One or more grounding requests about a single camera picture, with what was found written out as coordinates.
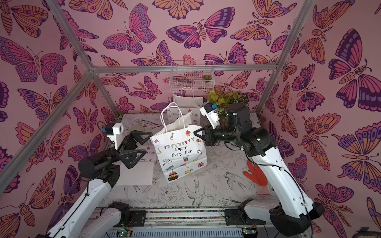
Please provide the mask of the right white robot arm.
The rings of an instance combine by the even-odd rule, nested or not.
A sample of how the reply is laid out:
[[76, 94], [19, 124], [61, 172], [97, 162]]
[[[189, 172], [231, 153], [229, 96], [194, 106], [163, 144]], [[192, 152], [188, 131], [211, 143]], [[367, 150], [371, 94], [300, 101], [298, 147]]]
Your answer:
[[306, 231], [313, 236], [313, 220], [325, 212], [323, 205], [313, 202], [301, 189], [270, 133], [253, 126], [244, 104], [230, 104], [226, 109], [226, 119], [221, 122], [216, 104], [201, 107], [200, 114], [207, 117], [209, 126], [198, 129], [194, 135], [207, 146], [231, 142], [243, 151], [248, 161], [262, 170], [279, 199], [279, 205], [269, 210], [274, 227], [286, 237]]

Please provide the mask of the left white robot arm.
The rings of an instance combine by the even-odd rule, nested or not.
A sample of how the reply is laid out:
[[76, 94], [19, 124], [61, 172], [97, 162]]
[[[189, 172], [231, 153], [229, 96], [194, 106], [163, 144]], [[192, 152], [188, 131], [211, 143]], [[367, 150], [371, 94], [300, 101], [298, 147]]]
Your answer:
[[121, 162], [127, 169], [132, 169], [147, 151], [138, 149], [153, 136], [151, 132], [131, 131], [116, 149], [110, 147], [95, 155], [82, 159], [78, 168], [83, 178], [89, 179], [86, 189], [61, 218], [46, 234], [37, 238], [78, 238], [96, 209], [99, 202], [112, 190], [119, 180], [121, 169], [116, 162]]

